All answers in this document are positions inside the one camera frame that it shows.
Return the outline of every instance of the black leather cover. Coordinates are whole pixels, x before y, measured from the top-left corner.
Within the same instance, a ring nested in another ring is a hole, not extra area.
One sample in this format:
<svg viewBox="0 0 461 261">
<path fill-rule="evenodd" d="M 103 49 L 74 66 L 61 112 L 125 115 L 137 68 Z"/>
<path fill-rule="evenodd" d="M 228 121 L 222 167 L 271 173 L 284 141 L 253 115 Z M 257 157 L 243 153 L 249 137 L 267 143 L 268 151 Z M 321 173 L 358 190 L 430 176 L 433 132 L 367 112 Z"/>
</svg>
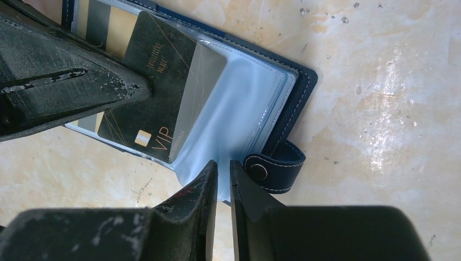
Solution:
<svg viewBox="0 0 461 261">
<path fill-rule="evenodd" d="M 226 45 L 248 53 L 251 56 L 258 57 L 268 63 L 288 66 L 298 72 L 298 79 L 263 151 L 259 154 L 249 155 L 244 162 L 245 170 L 253 177 L 253 180 L 268 192 L 284 193 L 289 191 L 306 157 L 299 148 L 287 141 L 287 138 L 317 83 L 317 74 L 313 70 L 278 54 L 274 54 L 234 35 L 168 10 L 149 0 L 118 1 L 137 7 L 165 20 L 181 24 L 184 27 L 221 41 Z M 258 169 L 258 167 L 254 167 L 257 164 L 264 168 L 265 173 L 267 172 L 267 177 L 264 180 L 255 178 L 258 177 L 259 172 L 262 170 L 262 168 Z"/>
</svg>

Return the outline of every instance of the beige marble surface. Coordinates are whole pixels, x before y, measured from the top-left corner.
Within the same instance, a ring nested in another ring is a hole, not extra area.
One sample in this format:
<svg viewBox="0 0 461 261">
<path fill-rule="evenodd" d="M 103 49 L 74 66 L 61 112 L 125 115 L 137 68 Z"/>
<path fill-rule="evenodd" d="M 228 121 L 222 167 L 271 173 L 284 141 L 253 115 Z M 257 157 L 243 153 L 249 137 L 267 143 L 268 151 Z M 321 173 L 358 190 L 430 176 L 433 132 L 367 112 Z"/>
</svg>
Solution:
<svg viewBox="0 0 461 261">
<path fill-rule="evenodd" d="M 434 260 L 461 259 L 460 1 L 159 3 L 319 74 L 290 138 L 307 161 L 280 201 L 395 206 Z M 36 207 L 154 206 L 180 188 L 169 170 L 61 127 L 0 155 L 1 225 Z M 232 260 L 232 247 L 219 204 L 214 258 Z"/>
</svg>

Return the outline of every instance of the snap closure strap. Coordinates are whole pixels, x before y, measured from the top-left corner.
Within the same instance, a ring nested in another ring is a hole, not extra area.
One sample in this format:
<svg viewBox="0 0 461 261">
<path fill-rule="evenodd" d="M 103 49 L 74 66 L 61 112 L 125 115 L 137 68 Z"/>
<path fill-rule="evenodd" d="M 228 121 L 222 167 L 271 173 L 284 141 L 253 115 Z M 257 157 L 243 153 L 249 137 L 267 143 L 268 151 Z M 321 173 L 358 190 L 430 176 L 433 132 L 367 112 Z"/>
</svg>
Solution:
<svg viewBox="0 0 461 261">
<path fill-rule="evenodd" d="M 267 192 L 283 194 L 293 186 L 305 160 L 304 153 L 286 140 L 275 157 L 248 155 L 244 160 L 244 169 Z"/>
</svg>

